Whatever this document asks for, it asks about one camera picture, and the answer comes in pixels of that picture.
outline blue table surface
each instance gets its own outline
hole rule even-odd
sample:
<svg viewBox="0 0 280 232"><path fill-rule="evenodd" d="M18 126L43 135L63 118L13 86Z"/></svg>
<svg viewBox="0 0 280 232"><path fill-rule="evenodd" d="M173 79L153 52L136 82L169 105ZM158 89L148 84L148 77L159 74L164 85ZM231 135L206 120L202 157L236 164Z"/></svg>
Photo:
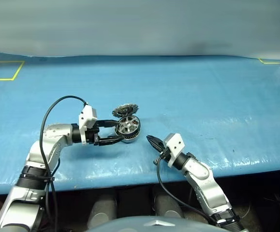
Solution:
<svg viewBox="0 0 280 232"><path fill-rule="evenodd" d="M146 135L181 133L192 152L216 177L280 170L280 65L256 59L205 57L29 58L14 81L0 81L0 194L7 193L39 137L43 116L64 95L84 98L98 119L136 103L142 123L131 144L66 147L56 173L57 190L157 182L158 153ZM17 67L0 64L0 78ZM65 100L48 123L78 123L82 103ZM103 129L107 136L113 129ZM162 164L164 181L183 180Z"/></svg>

